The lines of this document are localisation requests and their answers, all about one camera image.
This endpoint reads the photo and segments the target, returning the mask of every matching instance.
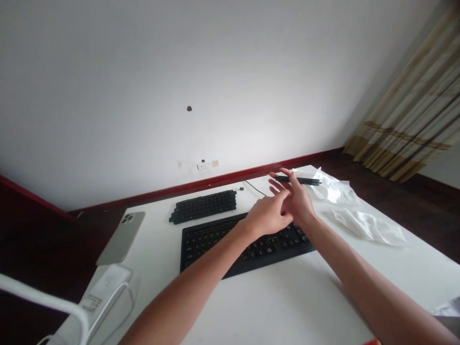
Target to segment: forearm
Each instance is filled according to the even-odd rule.
[[[458,344],[432,315],[358,255],[322,220],[300,227],[342,281],[377,337],[388,344]]]
[[[183,271],[141,313],[120,344],[179,344],[211,292],[255,239],[240,222],[219,243]]]

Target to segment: hand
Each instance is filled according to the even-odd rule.
[[[292,215],[283,209],[283,201],[288,196],[289,191],[286,189],[276,196],[265,196],[254,204],[246,218],[240,220],[239,224],[243,225],[244,231],[251,233],[253,241],[263,235],[278,232],[292,222]]]
[[[270,186],[270,191],[274,195],[278,195],[279,193],[288,190],[290,195],[284,199],[283,209],[292,214],[295,223],[309,226],[309,223],[317,218],[310,195],[299,183],[294,172],[285,168],[281,168],[280,170],[289,177],[291,184],[287,182],[279,183],[275,180],[269,180],[269,183],[278,189],[276,190],[274,187]],[[276,174],[274,172],[271,172],[270,176],[276,178]]]

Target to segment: keyboard keys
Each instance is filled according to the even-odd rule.
[[[216,245],[236,224],[238,224],[238,219],[213,225],[203,224],[201,228],[194,226],[191,231],[184,229],[181,255],[182,271]],[[235,273],[235,270],[243,273],[311,250],[314,248],[310,245],[305,234],[291,225],[290,229],[286,228],[276,234],[262,236],[251,243],[241,254],[237,266],[232,266],[233,272],[231,268],[228,274],[230,276],[238,274]]]
[[[228,190],[221,193],[200,196],[176,203],[174,212],[169,218],[174,224],[192,219],[200,219],[220,212],[236,209],[236,192]]]

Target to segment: partially assembled keyboard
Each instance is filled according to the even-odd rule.
[[[178,202],[169,221],[180,224],[234,209],[236,209],[236,191],[228,190]]]
[[[224,238],[247,213],[192,226],[182,230],[181,272]],[[271,265],[314,251],[307,236],[294,224],[251,243],[224,278]]]

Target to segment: dark floor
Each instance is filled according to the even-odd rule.
[[[460,264],[458,197],[446,196],[417,179],[404,184],[391,182],[352,162],[348,155],[305,165],[308,164],[350,181],[358,196]],[[35,231],[36,235],[30,232],[14,239],[14,245],[3,242],[0,271],[45,292],[79,302],[96,269],[95,261],[124,211],[84,214],[77,223],[59,229],[58,236]],[[8,310],[3,317],[0,314],[5,344],[36,344],[66,318],[62,313],[2,293],[0,305]]]

